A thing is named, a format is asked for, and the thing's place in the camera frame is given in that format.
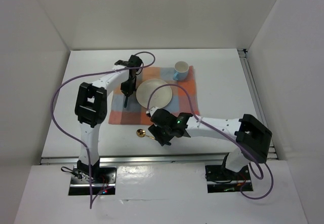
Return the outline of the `gold spoon green handle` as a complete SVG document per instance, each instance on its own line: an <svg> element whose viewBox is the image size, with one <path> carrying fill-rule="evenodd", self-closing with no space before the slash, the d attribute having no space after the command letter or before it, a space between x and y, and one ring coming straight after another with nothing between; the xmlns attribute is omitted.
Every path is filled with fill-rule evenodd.
<svg viewBox="0 0 324 224"><path fill-rule="evenodd" d="M147 134L146 134L146 131L143 130L143 129L138 129L138 130L136 131L136 134L137 134L138 137L141 137L141 138L148 137L148 138L150 138L150 139L155 140L154 137L147 135Z"/></svg>

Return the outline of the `gold fork green handle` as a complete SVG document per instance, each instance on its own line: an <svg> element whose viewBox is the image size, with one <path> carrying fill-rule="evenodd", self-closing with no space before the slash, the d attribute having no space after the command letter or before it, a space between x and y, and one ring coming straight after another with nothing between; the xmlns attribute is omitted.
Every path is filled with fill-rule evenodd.
<svg viewBox="0 0 324 224"><path fill-rule="evenodd" d="M127 104L128 104L128 97L125 97L125 101L124 101L124 108L127 107Z"/></svg>

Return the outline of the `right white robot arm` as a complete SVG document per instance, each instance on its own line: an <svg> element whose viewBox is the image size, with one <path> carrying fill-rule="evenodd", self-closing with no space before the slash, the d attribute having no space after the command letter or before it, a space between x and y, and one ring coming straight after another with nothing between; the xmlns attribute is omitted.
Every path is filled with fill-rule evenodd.
<svg viewBox="0 0 324 224"><path fill-rule="evenodd" d="M228 153L222 163L221 174L233 179L247 164L265 164L268 157L272 132L253 115L244 114L241 119L213 119L152 107L146 111L152 125L148 128L162 146L181 137L207 137L228 140L236 149Z"/></svg>

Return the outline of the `cream ceramic plate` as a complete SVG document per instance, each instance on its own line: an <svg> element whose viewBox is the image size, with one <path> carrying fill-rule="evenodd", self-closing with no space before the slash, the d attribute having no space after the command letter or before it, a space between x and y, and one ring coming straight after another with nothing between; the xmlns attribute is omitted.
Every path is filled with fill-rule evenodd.
<svg viewBox="0 0 324 224"><path fill-rule="evenodd" d="M147 108L150 95L157 87L165 84L167 83L161 79L150 79L142 82L136 90L136 99L138 103L142 107ZM159 108L163 108L171 102L172 97L173 97L173 92L171 87L170 86L162 87L153 93L149 106L150 107L157 106Z"/></svg>

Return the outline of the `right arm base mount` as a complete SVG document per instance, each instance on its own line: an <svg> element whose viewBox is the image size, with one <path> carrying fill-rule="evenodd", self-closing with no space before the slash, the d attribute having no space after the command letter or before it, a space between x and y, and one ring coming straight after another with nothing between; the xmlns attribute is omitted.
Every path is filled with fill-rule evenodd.
<svg viewBox="0 0 324 224"><path fill-rule="evenodd" d="M244 166L239 173L229 173L221 165L205 165L205 179L208 193L232 193L253 191L248 166Z"/></svg>

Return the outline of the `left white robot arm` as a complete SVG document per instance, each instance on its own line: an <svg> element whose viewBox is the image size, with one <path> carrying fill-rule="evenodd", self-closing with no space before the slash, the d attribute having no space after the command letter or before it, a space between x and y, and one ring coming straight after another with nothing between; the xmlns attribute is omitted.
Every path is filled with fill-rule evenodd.
<svg viewBox="0 0 324 224"><path fill-rule="evenodd" d="M124 107L128 98L136 91L137 71L142 60L132 55L127 61L119 60L113 70L93 83L82 83L79 86L75 105L75 114L80 123L81 141L86 144L80 151L77 169L89 183L100 177L100 157L98 153L99 129L107 116L107 97L116 88L124 94Z"/></svg>

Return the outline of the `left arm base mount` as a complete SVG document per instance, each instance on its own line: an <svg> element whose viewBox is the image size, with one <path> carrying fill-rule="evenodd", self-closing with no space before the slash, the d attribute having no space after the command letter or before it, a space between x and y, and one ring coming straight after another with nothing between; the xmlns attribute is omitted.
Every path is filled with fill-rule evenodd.
<svg viewBox="0 0 324 224"><path fill-rule="evenodd" d="M89 184L92 184L93 195L115 195L116 191L116 167L103 167L99 169L96 177L89 178L87 174L77 170L76 167L61 167L61 171L71 175L69 184L69 196L88 196Z"/></svg>

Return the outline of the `checkered orange blue cloth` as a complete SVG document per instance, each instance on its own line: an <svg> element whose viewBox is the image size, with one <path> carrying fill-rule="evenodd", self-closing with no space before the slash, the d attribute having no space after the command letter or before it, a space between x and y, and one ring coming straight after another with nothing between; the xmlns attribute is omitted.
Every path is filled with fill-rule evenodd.
<svg viewBox="0 0 324 224"><path fill-rule="evenodd" d="M196 83L193 66L189 67L188 76L185 80L177 82L173 80L174 69L172 67L149 67L137 76L136 86L149 79L161 79L168 84L178 84L189 94L195 114L199 115ZM179 113L191 112L186 93L178 87L172 86L173 97L169 104L165 107L166 110L174 115ZM136 94L133 94L128 99L127 107L124 108L124 94L119 88L115 89L112 95L112 103L110 106L110 114L108 123L112 125L150 125L151 121L146 116L146 106L141 106L136 99Z"/></svg>

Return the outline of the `light blue mug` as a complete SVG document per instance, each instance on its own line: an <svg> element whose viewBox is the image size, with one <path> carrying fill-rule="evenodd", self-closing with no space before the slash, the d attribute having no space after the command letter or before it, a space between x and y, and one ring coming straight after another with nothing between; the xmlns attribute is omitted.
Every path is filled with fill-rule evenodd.
<svg viewBox="0 0 324 224"><path fill-rule="evenodd" d="M183 81L187 78L189 72L189 65L184 61L178 61L174 65L174 75L173 80Z"/></svg>

